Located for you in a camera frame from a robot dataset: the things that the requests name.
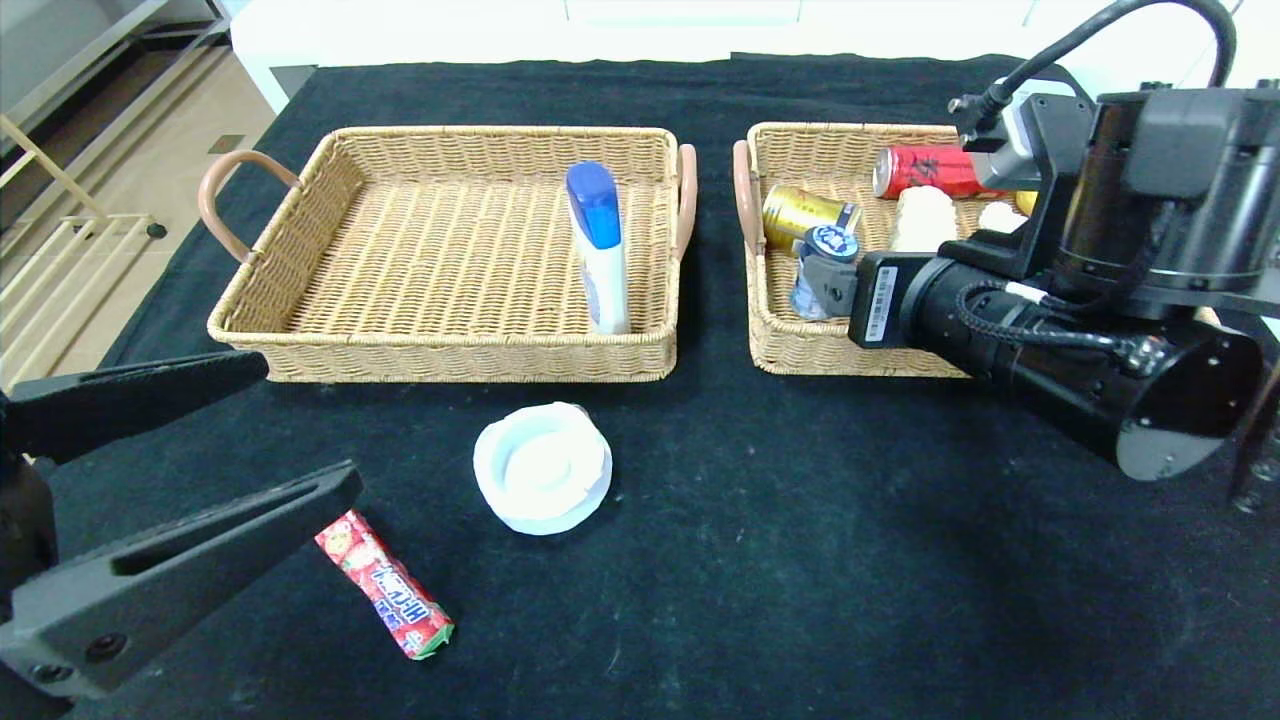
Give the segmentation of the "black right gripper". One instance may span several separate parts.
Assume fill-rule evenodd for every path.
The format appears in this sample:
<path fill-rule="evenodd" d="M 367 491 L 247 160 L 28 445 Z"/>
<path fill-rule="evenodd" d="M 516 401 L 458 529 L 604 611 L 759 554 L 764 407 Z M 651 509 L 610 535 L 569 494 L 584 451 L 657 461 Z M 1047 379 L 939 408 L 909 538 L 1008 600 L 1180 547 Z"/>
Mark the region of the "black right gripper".
<path fill-rule="evenodd" d="M 801 260 L 801 316 L 850 316 L 849 338 L 893 377 L 1006 377 L 1021 350 L 965 325 L 963 287 L 996 275 L 947 258 L 870 252 L 858 264 Z"/>

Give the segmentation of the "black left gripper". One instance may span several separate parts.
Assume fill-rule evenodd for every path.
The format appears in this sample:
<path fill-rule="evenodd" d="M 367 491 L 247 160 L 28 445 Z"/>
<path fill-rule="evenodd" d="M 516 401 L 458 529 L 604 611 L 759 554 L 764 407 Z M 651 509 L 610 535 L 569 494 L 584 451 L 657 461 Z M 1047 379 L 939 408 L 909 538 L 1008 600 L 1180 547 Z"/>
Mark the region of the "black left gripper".
<path fill-rule="evenodd" d="M 22 456 L 69 462 L 268 372 L 261 354 L 220 351 L 24 380 L 3 396 L 1 717 L 59 719 L 59 700 L 118 691 L 355 505 L 364 483 L 342 461 L 44 571 L 58 556 L 52 500 Z"/>

